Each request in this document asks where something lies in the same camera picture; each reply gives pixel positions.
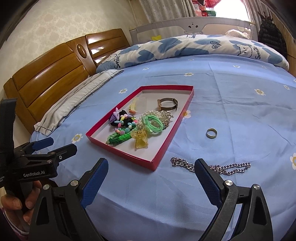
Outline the person's left hand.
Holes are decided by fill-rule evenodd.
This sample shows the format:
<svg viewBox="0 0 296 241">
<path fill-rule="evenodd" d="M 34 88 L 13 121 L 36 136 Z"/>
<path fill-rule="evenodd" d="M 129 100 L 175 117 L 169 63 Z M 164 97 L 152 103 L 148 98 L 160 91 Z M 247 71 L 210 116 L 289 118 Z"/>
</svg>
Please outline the person's left hand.
<svg viewBox="0 0 296 241">
<path fill-rule="evenodd" d="M 22 210 L 22 202 L 15 196 L 5 194 L 1 197 L 1 204 L 4 208 L 4 212 L 8 220 L 18 229 L 26 231 L 31 224 L 31 219 L 34 212 L 34 207 L 39 197 L 42 185 L 40 181 L 33 182 L 33 189 L 31 193 L 27 196 L 25 201 L 25 206 L 29 209 L 22 216 L 17 214 L 17 211 Z"/>
</svg>

